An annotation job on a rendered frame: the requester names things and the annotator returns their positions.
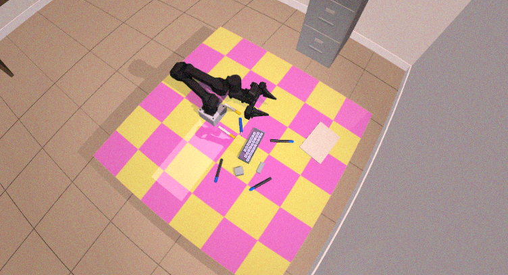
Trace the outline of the pale pink flat rectangle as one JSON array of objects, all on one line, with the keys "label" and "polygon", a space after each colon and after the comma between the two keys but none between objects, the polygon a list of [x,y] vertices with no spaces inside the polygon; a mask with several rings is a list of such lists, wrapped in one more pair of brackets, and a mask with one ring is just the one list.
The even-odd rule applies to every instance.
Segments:
[{"label": "pale pink flat rectangle", "polygon": [[321,164],[339,139],[334,131],[320,122],[299,148]]}]

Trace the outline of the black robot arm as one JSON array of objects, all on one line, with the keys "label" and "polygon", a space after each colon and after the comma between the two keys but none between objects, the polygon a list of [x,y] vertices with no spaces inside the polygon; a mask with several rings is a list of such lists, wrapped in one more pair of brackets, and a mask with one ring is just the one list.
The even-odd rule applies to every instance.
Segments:
[{"label": "black robot arm", "polygon": [[[184,82],[191,91],[195,92],[202,100],[202,108],[204,113],[214,116],[217,111],[217,104],[220,101],[219,97],[215,94],[208,93],[202,86],[196,81],[200,81],[211,87],[212,91],[219,96],[225,96],[228,91],[228,96],[231,99],[239,98],[240,92],[242,91],[241,77],[238,74],[233,74],[224,78],[214,78],[206,72],[202,72],[200,69],[193,67],[192,64],[184,62],[176,62],[174,67],[170,71],[170,76],[177,81]],[[195,79],[194,79],[195,78]],[[247,89],[247,94],[243,94],[243,97],[252,103],[252,98],[257,94],[259,90],[258,84],[252,82],[250,90]]]}]

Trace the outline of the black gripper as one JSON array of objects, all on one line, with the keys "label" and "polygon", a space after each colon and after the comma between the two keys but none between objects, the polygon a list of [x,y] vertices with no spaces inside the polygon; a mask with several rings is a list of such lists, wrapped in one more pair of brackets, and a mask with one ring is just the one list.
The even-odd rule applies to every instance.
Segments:
[{"label": "black gripper", "polygon": [[273,94],[271,94],[271,92],[269,92],[267,90],[266,82],[260,82],[258,88],[259,88],[259,90],[257,91],[257,94],[252,98],[252,103],[247,101],[243,97],[243,94],[245,94],[245,95],[247,94],[247,91],[246,91],[247,89],[243,89],[240,92],[240,95],[238,98],[238,100],[241,101],[241,103],[245,102],[245,103],[249,104],[244,111],[244,117],[248,120],[250,120],[250,118],[257,117],[257,116],[269,116],[268,113],[266,113],[264,111],[260,111],[254,107],[260,95],[263,95],[263,97],[277,100],[277,98]]}]

